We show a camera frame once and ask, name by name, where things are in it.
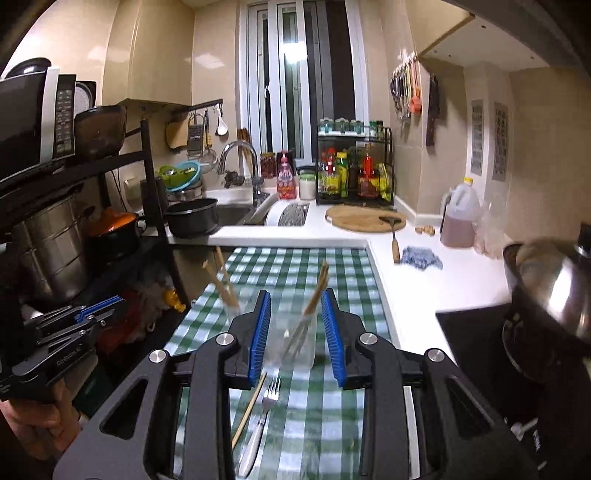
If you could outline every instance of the microwave control panel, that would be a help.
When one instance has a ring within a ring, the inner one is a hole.
[[[53,142],[53,158],[73,155],[74,149],[74,89],[76,75],[61,74],[57,81],[56,131]]]

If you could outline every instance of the orange pot lid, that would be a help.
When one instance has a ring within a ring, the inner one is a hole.
[[[112,207],[107,207],[100,214],[100,218],[96,222],[91,222],[88,225],[88,235],[98,236],[103,233],[112,232],[118,228],[135,222],[137,214],[130,212],[116,212]]]

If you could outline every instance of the window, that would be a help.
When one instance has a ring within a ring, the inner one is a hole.
[[[320,118],[367,121],[357,8],[356,0],[273,0],[242,8],[240,122],[259,154],[291,150],[298,165],[310,164]]]

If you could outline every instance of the wooden handle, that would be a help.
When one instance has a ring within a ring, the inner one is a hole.
[[[239,309],[240,305],[238,304],[237,299],[234,298],[232,295],[230,295],[228,293],[228,291],[226,290],[226,287],[223,286],[223,283],[217,279],[217,275],[216,275],[215,270],[212,268],[211,265],[209,265],[207,263],[207,260],[205,262],[203,262],[203,268],[207,271],[207,273],[211,277],[213,284],[216,286],[217,291],[219,292],[220,297],[222,298],[222,301],[225,304],[230,305],[230,307],[234,307],[234,308]]]
[[[392,240],[392,258],[394,263],[400,263],[400,249],[398,248],[398,240]]]
[[[248,421],[249,417],[251,416],[252,408],[255,406],[256,400],[258,398],[259,393],[261,392],[261,388],[262,388],[262,385],[263,385],[266,377],[267,377],[267,372],[263,372],[260,379],[259,379],[259,383],[256,386],[255,392],[252,394],[251,400],[248,403],[246,411],[244,412],[244,415],[242,416],[242,420],[238,424],[238,429],[236,430],[236,433],[234,434],[234,438],[232,439],[232,450],[234,450],[234,447],[238,443],[238,439],[240,438],[240,435],[242,434],[242,431],[244,430],[244,427],[246,426],[246,422]]]

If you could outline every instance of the blue cloth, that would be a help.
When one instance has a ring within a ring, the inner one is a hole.
[[[412,265],[419,270],[425,270],[430,265],[439,270],[443,269],[443,262],[430,248],[406,247],[402,252],[400,263]]]

